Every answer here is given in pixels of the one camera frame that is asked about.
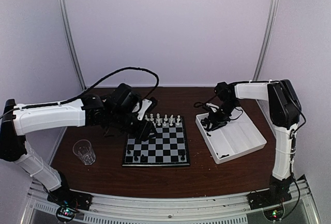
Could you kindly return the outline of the white plastic tray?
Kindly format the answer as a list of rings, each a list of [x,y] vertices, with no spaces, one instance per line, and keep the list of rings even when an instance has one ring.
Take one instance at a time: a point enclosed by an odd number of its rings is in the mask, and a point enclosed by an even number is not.
[[[267,143],[246,113],[235,113],[234,117],[238,117],[237,120],[231,121],[224,127],[214,131],[204,130],[200,123],[207,116],[207,113],[196,115],[195,123],[216,164],[228,162],[258,151]],[[229,154],[229,157],[218,159],[216,153]]]

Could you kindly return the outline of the black white chessboard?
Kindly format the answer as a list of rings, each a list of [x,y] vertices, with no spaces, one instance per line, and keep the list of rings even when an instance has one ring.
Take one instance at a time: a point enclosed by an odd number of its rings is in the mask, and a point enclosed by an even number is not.
[[[170,167],[189,166],[190,157],[186,135],[185,119],[178,115],[172,122],[161,120],[161,126],[156,127],[156,136],[147,141],[139,141],[131,136],[127,137],[122,166],[123,167]],[[181,152],[186,153],[186,160],[180,160]]]

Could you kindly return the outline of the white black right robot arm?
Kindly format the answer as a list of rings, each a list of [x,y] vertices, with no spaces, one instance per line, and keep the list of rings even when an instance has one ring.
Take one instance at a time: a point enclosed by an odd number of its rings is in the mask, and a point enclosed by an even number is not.
[[[229,124],[233,120],[232,112],[240,106],[241,99],[267,101],[269,118],[276,137],[276,153],[265,200],[276,204],[288,194],[289,186],[294,182],[296,134],[302,127],[299,121],[304,117],[291,81],[220,82],[214,88],[214,96],[222,102],[220,106],[212,104],[211,100],[202,103],[203,109],[208,111],[208,116],[202,119],[202,126],[208,132]]]

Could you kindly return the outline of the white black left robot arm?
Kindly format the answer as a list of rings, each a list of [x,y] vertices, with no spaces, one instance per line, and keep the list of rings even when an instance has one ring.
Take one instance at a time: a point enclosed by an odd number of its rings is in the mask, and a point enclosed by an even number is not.
[[[26,140],[26,134],[60,127],[101,126],[126,132],[146,141],[156,132],[146,112],[157,100],[142,98],[127,84],[120,84],[111,94],[82,94],[74,100],[33,105],[6,101],[1,116],[1,159],[18,164],[47,189],[48,194],[62,205],[75,199],[65,176],[44,163]]]

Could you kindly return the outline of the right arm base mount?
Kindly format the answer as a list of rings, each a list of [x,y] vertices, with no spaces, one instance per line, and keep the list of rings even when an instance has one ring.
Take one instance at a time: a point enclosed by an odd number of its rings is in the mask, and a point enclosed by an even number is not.
[[[268,221],[280,221],[285,216],[284,203],[292,200],[290,193],[281,195],[279,199],[272,198],[269,190],[251,191],[247,194],[251,210],[262,209]]]

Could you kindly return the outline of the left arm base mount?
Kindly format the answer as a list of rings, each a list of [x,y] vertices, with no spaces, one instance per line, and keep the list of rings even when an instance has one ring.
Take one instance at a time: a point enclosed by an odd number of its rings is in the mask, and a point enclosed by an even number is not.
[[[88,193],[71,191],[67,200],[61,200],[55,195],[48,193],[47,200],[58,205],[55,217],[58,221],[68,223],[78,216],[81,210],[88,211],[93,196]]]

